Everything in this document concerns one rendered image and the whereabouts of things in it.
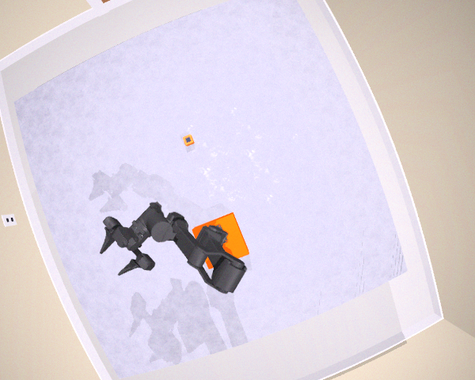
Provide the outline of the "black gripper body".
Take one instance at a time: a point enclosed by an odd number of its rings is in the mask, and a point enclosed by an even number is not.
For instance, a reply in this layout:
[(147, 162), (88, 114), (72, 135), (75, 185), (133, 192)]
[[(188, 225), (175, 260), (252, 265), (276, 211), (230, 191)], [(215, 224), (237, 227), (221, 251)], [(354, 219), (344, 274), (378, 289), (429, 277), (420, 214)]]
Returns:
[[(105, 217), (103, 220), (103, 223), (107, 226), (106, 228), (108, 231), (113, 234), (115, 232), (115, 229), (117, 229), (118, 226), (122, 226), (122, 224), (116, 219), (111, 216)], [(142, 243), (147, 239), (150, 238), (151, 235), (148, 231), (148, 229), (142, 224), (142, 222), (137, 218), (136, 220), (133, 220), (132, 226), (136, 226), (135, 232), (139, 236), (140, 234), (143, 236), (143, 239), (141, 241), (141, 244), (139, 245), (138, 248), (141, 248), (143, 245)], [(130, 228), (129, 227), (129, 228)], [(135, 251), (132, 251), (135, 256), (136, 256), (136, 263), (143, 269), (143, 270), (148, 270), (152, 271), (152, 269), (155, 267), (156, 262), (147, 254), (142, 253), (140, 250), (136, 249)]]

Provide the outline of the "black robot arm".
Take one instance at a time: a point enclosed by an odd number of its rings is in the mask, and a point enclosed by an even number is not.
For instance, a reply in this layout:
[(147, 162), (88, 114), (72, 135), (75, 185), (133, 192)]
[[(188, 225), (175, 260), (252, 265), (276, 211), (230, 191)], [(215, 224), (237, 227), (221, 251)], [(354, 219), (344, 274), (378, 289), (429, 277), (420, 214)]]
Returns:
[[(247, 271), (242, 260), (224, 250), (223, 243), (228, 241), (228, 233), (221, 225), (203, 226), (195, 239), (188, 231), (184, 216), (173, 211), (165, 218), (159, 202), (150, 202), (139, 220), (156, 242), (173, 241), (187, 258), (187, 264), (198, 270), (204, 282), (225, 295), (234, 292)], [(118, 226), (112, 237), (120, 248), (135, 251), (143, 240), (136, 229), (136, 226)], [(211, 279), (203, 268), (207, 258), (214, 268)]]

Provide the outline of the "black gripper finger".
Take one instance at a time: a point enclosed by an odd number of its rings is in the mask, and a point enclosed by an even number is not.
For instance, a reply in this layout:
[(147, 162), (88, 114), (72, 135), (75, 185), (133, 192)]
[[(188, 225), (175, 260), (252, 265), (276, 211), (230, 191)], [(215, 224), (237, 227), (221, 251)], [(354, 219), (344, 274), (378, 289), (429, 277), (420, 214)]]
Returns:
[(112, 237), (112, 234), (108, 231), (106, 226), (104, 227), (104, 229), (105, 229), (105, 240), (100, 250), (100, 254), (105, 252), (111, 246), (111, 244), (114, 243), (115, 241), (115, 239)]
[(126, 267), (124, 267), (119, 273), (118, 273), (118, 276), (121, 276), (122, 274), (125, 274), (126, 272), (129, 272), (131, 271), (132, 269), (136, 269), (136, 268), (141, 268), (134, 259), (131, 259), (129, 264), (126, 265)]

